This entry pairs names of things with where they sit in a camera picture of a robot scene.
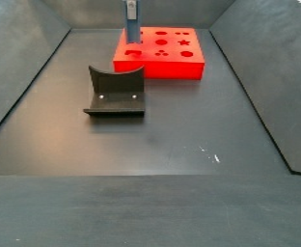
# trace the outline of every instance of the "black angled holder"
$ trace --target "black angled holder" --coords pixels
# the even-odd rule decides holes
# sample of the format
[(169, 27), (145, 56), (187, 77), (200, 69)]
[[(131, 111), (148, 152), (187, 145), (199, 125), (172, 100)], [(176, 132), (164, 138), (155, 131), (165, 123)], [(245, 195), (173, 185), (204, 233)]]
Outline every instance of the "black angled holder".
[(144, 68), (108, 73), (89, 66), (95, 86), (95, 98), (89, 115), (144, 115)]

